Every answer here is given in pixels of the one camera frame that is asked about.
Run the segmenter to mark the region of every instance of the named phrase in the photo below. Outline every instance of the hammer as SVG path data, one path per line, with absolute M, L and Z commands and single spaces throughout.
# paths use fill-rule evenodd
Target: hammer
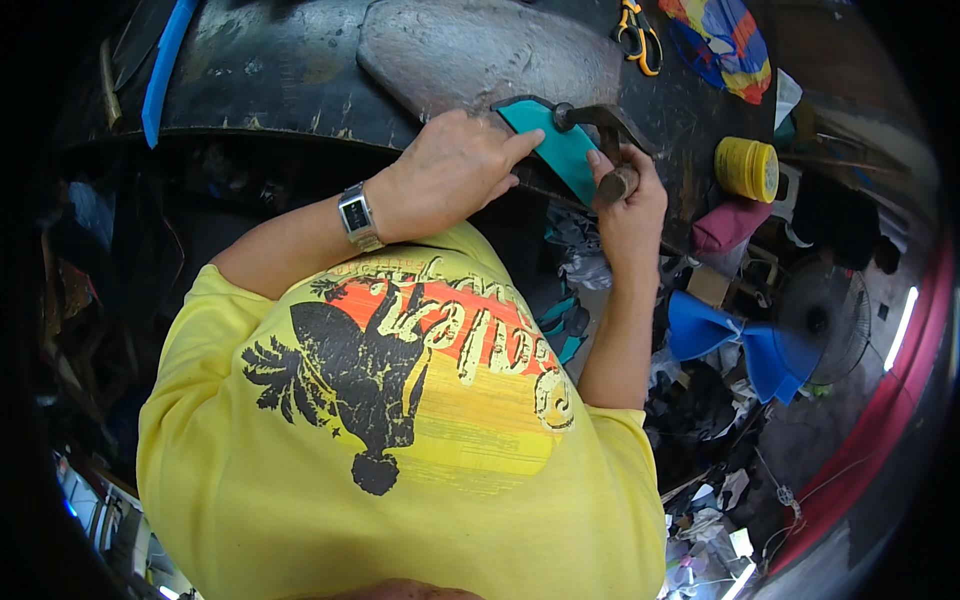
M 621 133 L 651 158 L 660 158 L 664 154 L 664 150 L 654 146 L 636 127 L 634 120 L 616 105 L 574 108 L 570 103 L 561 102 L 553 107 L 553 124 L 558 132 L 568 132 L 578 124 L 592 125 L 600 132 L 600 152 L 613 163 L 613 170 L 600 180 L 593 197 L 595 202 L 618 203 L 633 194 L 640 183 L 640 175 L 634 167 L 623 164 L 620 157 Z

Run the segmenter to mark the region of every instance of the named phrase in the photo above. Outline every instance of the pink pouch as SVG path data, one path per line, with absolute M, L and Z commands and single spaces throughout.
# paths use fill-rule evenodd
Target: pink pouch
M 754 234 L 774 211 L 772 204 L 734 196 L 693 224 L 693 252 L 722 254 Z

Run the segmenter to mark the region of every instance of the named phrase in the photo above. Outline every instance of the electric fan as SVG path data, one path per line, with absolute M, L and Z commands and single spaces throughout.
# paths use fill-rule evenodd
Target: electric fan
M 798 379 L 827 385 L 859 364 L 870 343 L 863 276 L 811 256 L 795 265 L 773 302 L 774 341 Z

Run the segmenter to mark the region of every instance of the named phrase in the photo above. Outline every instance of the yellow container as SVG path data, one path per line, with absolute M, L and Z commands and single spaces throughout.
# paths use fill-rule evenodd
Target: yellow container
M 732 194 L 771 203 L 780 184 L 777 151 L 755 139 L 725 137 L 717 144 L 713 171 L 720 187 Z

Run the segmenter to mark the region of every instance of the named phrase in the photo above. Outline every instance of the wristwatch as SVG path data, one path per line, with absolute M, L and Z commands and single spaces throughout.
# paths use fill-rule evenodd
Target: wristwatch
M 350 243 L 359 248 L 360 252 L 373 252 L 383 248 L 384 243 L 376 235 L 370 207 L 363 195 L 363 183 L 360 181 L 344 190 L 337 208 L 340 210 L 344 227 L 347 228 L 347 239 Z

